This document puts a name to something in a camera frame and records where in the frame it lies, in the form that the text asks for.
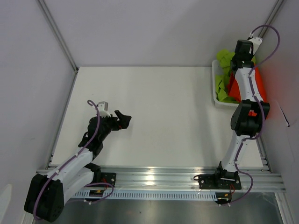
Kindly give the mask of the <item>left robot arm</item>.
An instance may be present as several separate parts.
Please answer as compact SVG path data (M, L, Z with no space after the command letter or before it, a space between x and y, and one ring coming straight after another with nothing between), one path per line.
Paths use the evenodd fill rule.
M47 174L32 178L24 204L26 212L37 219L54 222L81 188L100 184L101 168L92 161L103 149L105 138L112 131L127 129L132 119L118 110L115 114L100 113L91 118L75 154Z

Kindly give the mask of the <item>orange shorts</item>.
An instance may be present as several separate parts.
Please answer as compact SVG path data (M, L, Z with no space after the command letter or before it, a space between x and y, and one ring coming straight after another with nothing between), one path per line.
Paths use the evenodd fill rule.
M240 88L241 101L249 99L255 102L254 96L261 101L261 104L268 102L263 81L258 69L239 68L236 73L231 71L231 77L234 76Z

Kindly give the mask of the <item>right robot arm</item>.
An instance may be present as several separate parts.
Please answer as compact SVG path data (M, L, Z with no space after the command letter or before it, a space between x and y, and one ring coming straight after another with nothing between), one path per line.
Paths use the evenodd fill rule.
M230 186L241 189L238 162L249 142L258 138L270 111L270 104L258 89L260 83L256 80L252 61L261 43L259 37L238 40L230 63L230 79L238 84L241 101L230 121L233 135L228 151L212 177L214 185L220 189Z

